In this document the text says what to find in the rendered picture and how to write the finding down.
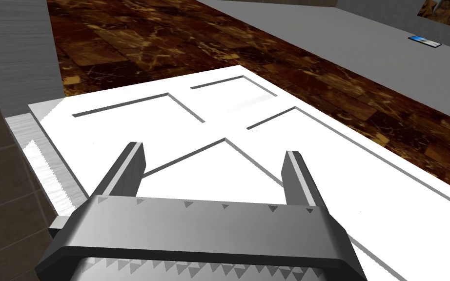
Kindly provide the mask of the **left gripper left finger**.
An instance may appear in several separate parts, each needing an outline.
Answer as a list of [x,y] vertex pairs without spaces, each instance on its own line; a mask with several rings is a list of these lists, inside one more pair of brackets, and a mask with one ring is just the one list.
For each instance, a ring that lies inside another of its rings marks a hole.
[[99,184],[104,196],[136,196],[146,168],[143,143],[130,142]]

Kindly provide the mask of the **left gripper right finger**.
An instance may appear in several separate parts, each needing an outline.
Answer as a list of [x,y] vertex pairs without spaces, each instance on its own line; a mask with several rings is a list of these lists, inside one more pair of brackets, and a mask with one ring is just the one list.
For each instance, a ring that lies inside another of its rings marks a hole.
[[302,155],[296,150],[286,151],[281,177],[288,205],[326,207]]

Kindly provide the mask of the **white panelled door leaf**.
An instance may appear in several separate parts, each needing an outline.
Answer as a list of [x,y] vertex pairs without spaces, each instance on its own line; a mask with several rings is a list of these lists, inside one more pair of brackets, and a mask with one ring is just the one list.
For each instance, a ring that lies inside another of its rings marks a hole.
[[[242,66],[29,108],[82,197],[42,281],[450,281],[450,186]],[[136,196],[100,195],[130,142]],[[326,207],[286,203],[288,150]]]

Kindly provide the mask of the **blue framed wall picture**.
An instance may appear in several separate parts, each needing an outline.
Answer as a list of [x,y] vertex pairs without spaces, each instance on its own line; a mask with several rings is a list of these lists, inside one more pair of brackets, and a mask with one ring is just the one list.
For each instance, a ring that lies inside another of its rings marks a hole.
[[429,39],[421,37],[421,36],[411,36],[411,37],[408,37],[408,39],[413,40],[418,43],[421,43],[421,44],[424,44],[424,45],[427,45],[432,48],[437,48],[442,45],[441,43],[429,40]]

